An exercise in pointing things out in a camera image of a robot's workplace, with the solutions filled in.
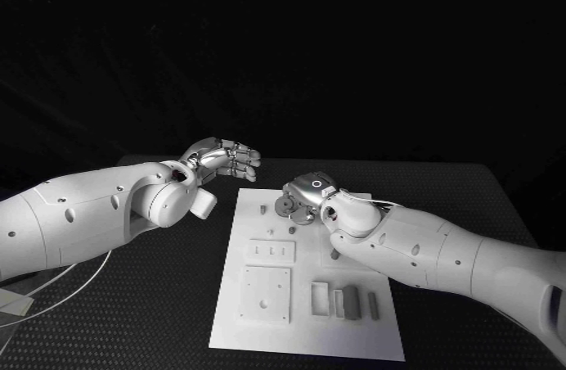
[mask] textured table surface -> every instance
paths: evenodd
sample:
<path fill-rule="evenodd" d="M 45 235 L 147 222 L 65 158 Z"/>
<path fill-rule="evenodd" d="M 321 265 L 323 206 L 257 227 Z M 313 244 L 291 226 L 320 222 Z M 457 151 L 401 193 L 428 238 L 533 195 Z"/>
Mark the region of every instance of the textured table surface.
<path fill-rule="evenodd" d="M 120 165 L 174 160 L 125 156 Z M 392 281 L 406 363 L 208 348 L 231 239 L 238 189 L 281 188 L 321 170 L 352 192 L 425 210 L 480 235 L 534 246 L 529 230 L 483 165 L 264 159 L 257 183 L 219 177 L 208 220 L 187 215 L 146 232 L 111 255 L 88 289 L 17 329 L 0 368 L 562 368 L 552 353 L 488 306 Z M 32 312 L 88 280 L 101 257 L 45 290 Z"/>

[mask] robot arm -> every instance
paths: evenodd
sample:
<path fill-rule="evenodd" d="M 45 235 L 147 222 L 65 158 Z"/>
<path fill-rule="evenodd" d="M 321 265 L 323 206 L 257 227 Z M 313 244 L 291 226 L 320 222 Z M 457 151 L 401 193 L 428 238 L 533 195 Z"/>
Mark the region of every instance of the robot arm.
<path fill-rule="evenodd" d="M 206 219 L 216 197 L 200 185 L 216 174 L 255 181 L 252 166 L 257 151 L 208 138 L 179 161 L 43 182 L 0 202 L 0 281 L 92 259 L 144 231 L 172 227 L 189 211 Z"/>
<path fill-rule="evenodd" d="M 566 253 L 481 237 L 424 211 L 379 207 L 323 173 L 298 177 L 282 193 L 278 214 L 297 224 L 320 215 L 340 254 L 412 287 L 488 304 L 566 364 Z"/>

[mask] white paper sheet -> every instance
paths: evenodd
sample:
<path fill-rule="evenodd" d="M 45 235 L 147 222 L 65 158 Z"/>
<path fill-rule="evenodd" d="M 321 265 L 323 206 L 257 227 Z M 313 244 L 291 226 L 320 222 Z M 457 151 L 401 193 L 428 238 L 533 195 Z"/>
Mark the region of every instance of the white paper sheet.
<path fill-rule="evenodd" d="M 343 265 L 346 268 L 323 267 L 321 222 L 317 220 L 310 226 L 295 226 L 290 219 L 280 217 L 274 204 L 281 195 L 280 190 L 239 190 L 210 348 L 405 361 L 388 278 L 369 268 L 359 268 L 357 264 Z M 261 214 L 261 205 L 267 205 L 265 214 Z M 290 227 L 297 227 L 294 234 L 290 234 Z M 249 239 L 294 241 L 295 263 L 246 262 Z M 239 319 L 241 272 L 246 265 L 291 268 L 290 324 L 262 325 Z M 311 282 L 329 284 L 327 318 L 311 315 Z M 362 320 L 356 321 L 336 317 L 334 290 L 350 284 L 360 292 Z M 377 297 L 377 321 L 372 319 L 369 292 Z"/>

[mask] dark background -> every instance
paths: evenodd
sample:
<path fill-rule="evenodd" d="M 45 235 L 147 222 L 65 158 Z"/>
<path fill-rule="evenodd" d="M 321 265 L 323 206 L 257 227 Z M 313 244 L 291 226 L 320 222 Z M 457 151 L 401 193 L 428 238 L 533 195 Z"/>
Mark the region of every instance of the dark background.
<path fill-rule="evenodd" d="M 540 247 L 566 250 L 565 13 L 563 0 L 0 0 L 0 192 L 213 135 L 268 157 L 481 163 Z"/>

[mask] cable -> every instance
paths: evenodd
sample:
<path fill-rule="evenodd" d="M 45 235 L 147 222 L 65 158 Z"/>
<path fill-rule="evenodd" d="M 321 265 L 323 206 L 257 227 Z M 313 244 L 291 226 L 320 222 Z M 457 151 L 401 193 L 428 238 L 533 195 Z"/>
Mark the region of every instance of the cable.
<path fill-rule="evenodd" d="M 396 204 L 395 202 L 380 201 L 380 200 L 369 200 L 369 199 L 366 199 L 366 198 L 360 198 L 360 197 L 352 195 L 352 194 L 349 193 L 349 191 L 347 191 L 346 189 L 343 189 L 343 188 L 340 189 L 340 193 L 344 194 L 346 196 L 349 196 L 350 198 L 353 198 L 354 200 L 359 200 L 359 201 L 376 202 L 377 204 L 395 205 L 395 206 L 401 206 L 402 208 L 405 207 L 403 205 L 399 205 L 399 204 Z"/>
<path fill-rule="evenodd" d="M 19 300 L 23 300 L 29 298 L 32 295 L 35 295 L 45 287 L 51 286 L 53 282 L 56 282 L 65 274 L 68 274 L 68 271 L 76 266 L 76 264 L 72 264 L 40 287 L 38 287 L 32 292 L 29 292 L 26 295 L 22 295 L 17 299 L 15 299 L 12 302 L 9 302 L 6 305 L 0 306 L 0 310 L 6 307 L 10 306 L 13 303 L 16 303 Z"/>
<path fill-rule="evenodd" d="M 94 272 L 94 275 L 91 276 L 91 278 L 87 280 L 87 282 L 81 285 L 79 289 L 58 303 L 55 303 L 55 305 L 52 305 L 51 307 L 48 307 L 45 310 L 42 310 L 38 314 L 30 315 L 29 317 L 19 319 L 17 321 L 15 321 L 13 323 L 6 323 L 4 325 L 0 325 L 0 329 L 3 327 L 9 327 L 12 325 L 16 325 L 17 323 L 22 323 L 23 321 L 28 321 L 29 319 L 39 317 L 42 314 L 48 313 L 56 306 L 62 305 L 81 291 L 82 288 L 92 282 L 92 280 L 95 279 L 95 277 L 98 276 L 98 273 L 101 272 L 104 265 L 107 264 L 110 255 L 112 254 L 112 251 L 110 251 L 107 253 L 107 258 L 102 261 L 101 267 L 98 268 L 98 270 Z"/>

